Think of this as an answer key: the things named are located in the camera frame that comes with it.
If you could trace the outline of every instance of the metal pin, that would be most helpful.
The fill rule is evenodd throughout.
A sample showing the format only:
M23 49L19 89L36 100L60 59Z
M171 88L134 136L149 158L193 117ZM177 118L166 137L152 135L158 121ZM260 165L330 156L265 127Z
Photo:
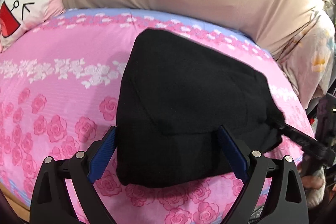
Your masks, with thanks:
M85 156L85 153L83 151L79 151L76 153L76 158L81 159Z
M52 157L46 157L46 158L44 159L44 162L45 162L46 164L48 164L48 163L50 163L52 160L53 160Z
M261 157L261 153L258 150L252 151L252 155L255 156L256 158L260 158Z
M289 155L285 156L285 160L288 161L288 162L292 162L293 161L293 158Z

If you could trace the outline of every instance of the folded clothing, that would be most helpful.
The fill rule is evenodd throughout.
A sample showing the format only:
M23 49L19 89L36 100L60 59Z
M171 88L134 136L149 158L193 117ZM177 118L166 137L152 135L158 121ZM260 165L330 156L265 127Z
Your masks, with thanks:
M231 171L216 138L224 125L251 149L281 143L283 121L266 77L248 65L163 30L135 40L117 109L117 175L167 187Z

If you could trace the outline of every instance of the black fabric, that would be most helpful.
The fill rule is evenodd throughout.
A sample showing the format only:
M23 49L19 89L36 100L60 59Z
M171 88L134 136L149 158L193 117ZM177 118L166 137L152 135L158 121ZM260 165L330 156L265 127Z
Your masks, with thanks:
M281 138L265 123L284 120L266 77L248 65L163 30L135 40L117 109L117 175L123 185L166 187L230 172L220 125L251 149Z

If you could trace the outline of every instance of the mattress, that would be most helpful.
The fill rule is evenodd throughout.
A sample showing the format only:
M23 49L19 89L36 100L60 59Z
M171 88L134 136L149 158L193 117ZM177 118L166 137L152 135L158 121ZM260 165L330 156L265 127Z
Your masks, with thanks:
M69 10L0 55L0 182L27 206L43 159L70 158L115 125L120 81L137 35L160 28L188 37L263 73L286 122L313 136L305 111L270 54L239 32L188 17L132 9ZM267 156L300 148L283 138ZM220 223L243 184L225 174L164 189L123 186L116 153L94 186L117 223ZM258 205L266 200L266 180ZM71 181L78 218L87 223Z

